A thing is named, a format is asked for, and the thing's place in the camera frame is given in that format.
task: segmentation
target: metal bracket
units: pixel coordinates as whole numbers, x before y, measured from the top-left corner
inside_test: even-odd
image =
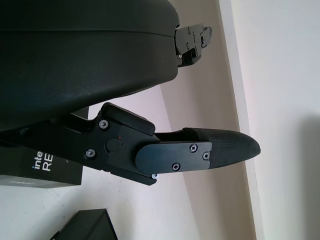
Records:
[[[195,64],[202,49],[211,42],[212,28],[203,24],[179,28],[175,31],[175,48],[178,67]]]
[[[144,174],[206,170],[210,167],[211,149],[208,141],[149,144],[137,153],[135,165]]]

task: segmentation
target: white wall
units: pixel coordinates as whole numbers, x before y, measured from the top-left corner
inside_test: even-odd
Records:
[[[172,130],[183,127],[238,130],[232,81],[215,1],[173,0],[180,25],[213,27],[211,44],[197,64],[180,68],[161,85]],[[255,239],[243,163],[183,174],[200,239]]]
[[[265,239],[318,240],[320,2],[231,2]]]

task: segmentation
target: black plastic cover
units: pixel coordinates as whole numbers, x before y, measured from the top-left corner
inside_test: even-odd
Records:
[[[0,132],[178,74],[167,0],[0,0]]]
[[[0,31],[121,31],[174,37],[168,0],[0,0]]]

